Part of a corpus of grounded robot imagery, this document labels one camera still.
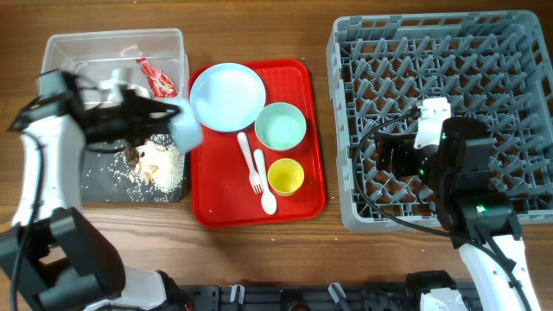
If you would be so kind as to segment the red snack wrapper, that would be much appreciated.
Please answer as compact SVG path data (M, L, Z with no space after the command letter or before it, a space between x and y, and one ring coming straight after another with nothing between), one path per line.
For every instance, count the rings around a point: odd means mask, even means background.
M138 58L136 63L146 76L155 98L175 98L179 94L169 76L161 69L154 67L146 58Z

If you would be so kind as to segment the light blue bowl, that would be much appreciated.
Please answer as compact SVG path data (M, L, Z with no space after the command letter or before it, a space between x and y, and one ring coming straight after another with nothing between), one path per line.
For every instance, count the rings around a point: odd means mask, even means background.
M201 124L189 102L185 98L166 98L165 102L180 108L180 112L172 117L168 124L175 146L181 153L187 153L200 146L203 142Z

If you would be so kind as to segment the yellow plastic cup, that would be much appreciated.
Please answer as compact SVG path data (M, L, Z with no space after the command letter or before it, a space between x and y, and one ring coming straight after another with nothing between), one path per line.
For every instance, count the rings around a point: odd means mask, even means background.
M269 184L280 196L293 195L302 186L304 179L302 165L291 158L282 158L273 162L268 170Z

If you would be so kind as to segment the mint green bowl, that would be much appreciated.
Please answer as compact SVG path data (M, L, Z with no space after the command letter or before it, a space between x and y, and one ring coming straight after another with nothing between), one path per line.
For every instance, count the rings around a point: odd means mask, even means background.
M307 120L296 106L276 102L260 111L254 123L254 131L263 146L285 151L293 149L306 136Z

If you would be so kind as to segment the light blue plate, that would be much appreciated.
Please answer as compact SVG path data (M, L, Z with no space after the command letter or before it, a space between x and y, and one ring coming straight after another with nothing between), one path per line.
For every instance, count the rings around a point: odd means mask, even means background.
M203 71L190 89L190 104L199 122L218 132L250 126L265 107L267 91L260 76L238 63L221 63Z

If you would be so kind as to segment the white napkin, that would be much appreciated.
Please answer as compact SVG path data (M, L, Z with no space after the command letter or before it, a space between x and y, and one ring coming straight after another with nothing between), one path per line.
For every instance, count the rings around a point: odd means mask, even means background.
M135 92L135 94L139 97L143 98L150 98L149 91L140 85L133 84L130 85L129 88Z

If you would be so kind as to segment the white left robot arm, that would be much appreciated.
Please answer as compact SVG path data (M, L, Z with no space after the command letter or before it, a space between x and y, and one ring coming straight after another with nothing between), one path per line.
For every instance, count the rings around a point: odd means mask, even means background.
M80 177L83 153L130 146L161 130L181 152L201 143L184 98L145 98L121 79L112 101L86 108L95 85L74 73L41 74L40 93L10 125L24 147L22 195L1 236L1 267L10 299L34 310L189 310L193 303L165 272L124 266L117 249L85 218Z

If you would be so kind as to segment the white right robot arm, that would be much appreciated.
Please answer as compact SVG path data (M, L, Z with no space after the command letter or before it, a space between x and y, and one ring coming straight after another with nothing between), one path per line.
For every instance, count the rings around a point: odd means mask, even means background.
M490 186L493 140L486 125L450 117L432 126L430 144L416 135L377 133L377 168L416 175L436 197L436 213L460 252L485 310L538 310L522 228L508 196Z

